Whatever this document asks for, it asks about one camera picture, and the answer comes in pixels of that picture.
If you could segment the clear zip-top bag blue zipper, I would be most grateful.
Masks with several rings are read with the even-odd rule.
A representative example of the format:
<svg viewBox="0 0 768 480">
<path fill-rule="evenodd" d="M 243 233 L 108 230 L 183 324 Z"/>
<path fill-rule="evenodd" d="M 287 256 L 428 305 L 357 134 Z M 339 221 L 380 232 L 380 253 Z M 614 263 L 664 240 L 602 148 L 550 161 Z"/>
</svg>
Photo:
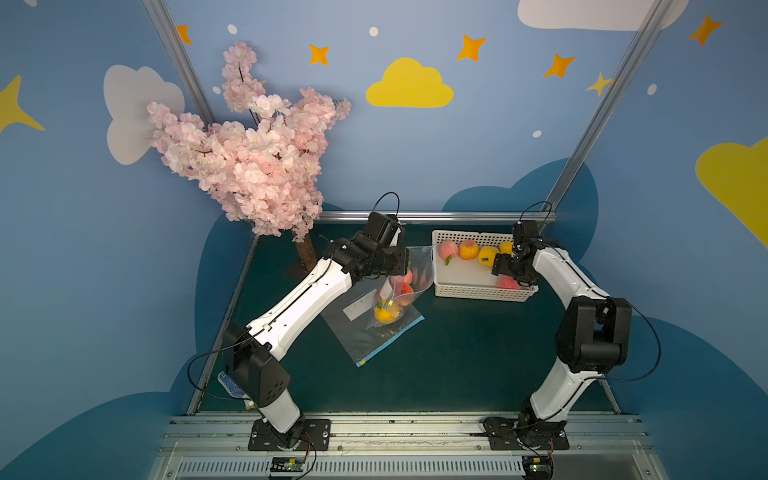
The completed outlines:
<svg viewBox="0 0 768 480">
<path fill-rule="evenodd" d="M 421 294 L 434 283 L 433 247 L 408 247 L 404 275 L 391 275 L 375 292 L 368 328 L 380 328 L 403 320 Z"/>
</svg>

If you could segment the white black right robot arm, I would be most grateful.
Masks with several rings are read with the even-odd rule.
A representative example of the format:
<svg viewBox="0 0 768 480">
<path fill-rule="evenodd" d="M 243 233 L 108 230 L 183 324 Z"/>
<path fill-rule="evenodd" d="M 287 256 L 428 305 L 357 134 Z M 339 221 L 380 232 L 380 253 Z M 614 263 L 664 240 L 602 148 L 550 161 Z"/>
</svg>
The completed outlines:
<svg viewBox="0 0 768 480">
<path fill-rule="evenodd" d="M 514 225 L 513 252 L 497 256 L 492 273 L 525 287 L 543 279 L 565 308 L 555 335 L 556 360 L 525 403 L 517 426 L 519 431 L 561 428 L 580 395 L 626 361 L 632 307 L 599 288 L 565 249 L 543 240 L 533 220 Z"/>
</svg>

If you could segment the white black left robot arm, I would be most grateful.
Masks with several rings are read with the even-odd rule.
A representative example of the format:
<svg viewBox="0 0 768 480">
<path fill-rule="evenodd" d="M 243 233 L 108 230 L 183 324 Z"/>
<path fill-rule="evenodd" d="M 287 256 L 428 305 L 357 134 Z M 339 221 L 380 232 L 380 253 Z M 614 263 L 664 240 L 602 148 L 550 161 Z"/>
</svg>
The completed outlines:
<svg viewBox="0 0 768 480">
<path fill-rule="evenodd" d="M 224 372 L 281 435 L 292 433 L 302 412 L 289 392 L 281 364 L 300 334 L 336 298 L 370 276 L 403 275 L 408 253 L 404 226 L 394 214 L 372 211 L 362 231 L 332 241 L 298 286 L 246 326 L 222 336 Z"/>
</svg>

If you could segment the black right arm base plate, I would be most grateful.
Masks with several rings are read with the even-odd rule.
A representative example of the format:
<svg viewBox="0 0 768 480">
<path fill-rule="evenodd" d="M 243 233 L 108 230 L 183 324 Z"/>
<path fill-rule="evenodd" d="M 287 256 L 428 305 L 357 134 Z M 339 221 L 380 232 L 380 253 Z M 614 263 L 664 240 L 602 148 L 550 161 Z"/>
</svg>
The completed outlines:
<svg viewBox="0 0 768 480">
<path fill-rule="evenodd" d="M 494 451 L 569 450 L 565 422 L 530 422 L 519 424 L 505 417 L 487 417 L 481 421 L 484 433 Z"/>
</svg>

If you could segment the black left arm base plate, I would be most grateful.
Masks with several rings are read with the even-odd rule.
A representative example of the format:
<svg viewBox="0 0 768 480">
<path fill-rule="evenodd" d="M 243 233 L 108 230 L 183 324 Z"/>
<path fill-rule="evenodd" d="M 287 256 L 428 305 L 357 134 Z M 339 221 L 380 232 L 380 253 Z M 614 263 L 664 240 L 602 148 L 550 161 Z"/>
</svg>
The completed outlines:
<svg viewBox="0 0 768 480">
<path fill-rule="evenodd" d="M 300 418 L 287 432 L 280 433 L 266 420 L 256 420 L 251 428 L 249 451 L 327 451 L 332 422 L 330 419 Z"/>
</svg>

